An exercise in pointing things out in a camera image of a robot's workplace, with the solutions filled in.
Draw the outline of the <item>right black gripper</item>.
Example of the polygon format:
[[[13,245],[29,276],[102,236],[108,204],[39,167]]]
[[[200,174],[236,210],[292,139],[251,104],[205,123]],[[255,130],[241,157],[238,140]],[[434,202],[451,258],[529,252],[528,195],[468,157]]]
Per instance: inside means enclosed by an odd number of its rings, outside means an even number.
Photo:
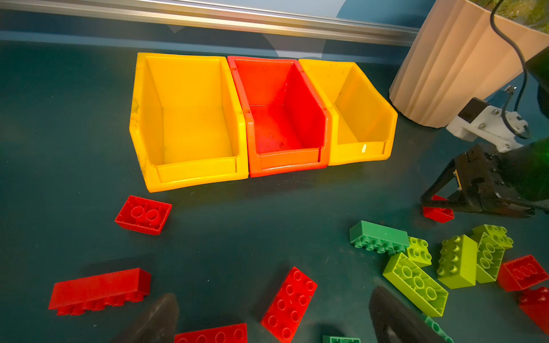
[[[506,153],[477,144],[444,168],[420,202],[500,217],[548,213],[548,139]]]

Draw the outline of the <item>dark green lego top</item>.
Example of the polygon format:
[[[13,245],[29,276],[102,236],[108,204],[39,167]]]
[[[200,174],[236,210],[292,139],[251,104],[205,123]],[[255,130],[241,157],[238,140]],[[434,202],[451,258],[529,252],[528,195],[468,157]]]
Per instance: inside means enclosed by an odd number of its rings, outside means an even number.
[[[403,253],[410,247],[407,232],[366,221],[359,221],[351,227],[349,235],[350,244],[355,248],[378,254]]]

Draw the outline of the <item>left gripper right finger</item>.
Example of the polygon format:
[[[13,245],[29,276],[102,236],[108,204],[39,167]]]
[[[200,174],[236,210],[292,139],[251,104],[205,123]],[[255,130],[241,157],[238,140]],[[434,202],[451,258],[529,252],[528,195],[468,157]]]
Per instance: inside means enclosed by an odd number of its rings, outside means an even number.
[[[384,287],[373,290],[369,311],[377,342],[445,342]]]

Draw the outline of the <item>red long lego brick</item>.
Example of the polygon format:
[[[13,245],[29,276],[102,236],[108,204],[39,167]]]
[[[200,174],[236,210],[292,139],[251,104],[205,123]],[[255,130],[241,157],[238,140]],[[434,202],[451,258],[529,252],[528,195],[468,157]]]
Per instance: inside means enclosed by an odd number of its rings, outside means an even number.
[[[234,324],[177,334],[174,343],[247,343],[247,325]]]

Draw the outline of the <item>small red lego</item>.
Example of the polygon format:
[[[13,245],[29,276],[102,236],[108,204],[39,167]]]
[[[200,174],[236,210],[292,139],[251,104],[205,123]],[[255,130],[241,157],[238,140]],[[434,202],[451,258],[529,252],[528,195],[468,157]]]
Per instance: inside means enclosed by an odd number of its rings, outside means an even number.
[[[454,211],[451,209],[443,209],[443,208],[436,208],[436,207],[422,207],[423,209],[423,216],[425,218],[428,218],[430,220],[433,220],[435,222],[439,223],[447,223],[451,220],[454,220],[455,214]]]

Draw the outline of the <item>small red lego brick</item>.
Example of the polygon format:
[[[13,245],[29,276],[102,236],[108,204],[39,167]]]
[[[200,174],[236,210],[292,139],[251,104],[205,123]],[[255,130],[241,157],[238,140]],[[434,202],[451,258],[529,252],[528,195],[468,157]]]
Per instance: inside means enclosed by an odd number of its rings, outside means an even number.
[[[167,222],[172,205],[129,196],[115,222],[126,230],[157,236]]]

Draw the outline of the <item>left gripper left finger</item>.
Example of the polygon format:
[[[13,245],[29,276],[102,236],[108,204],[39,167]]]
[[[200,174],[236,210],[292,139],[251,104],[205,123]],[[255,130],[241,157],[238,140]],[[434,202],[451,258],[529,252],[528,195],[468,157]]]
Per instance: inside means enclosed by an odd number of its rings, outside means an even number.
[[[140,314],[113,342],[168,342],[174,341],[180,308],[173,293],[163,294]]]

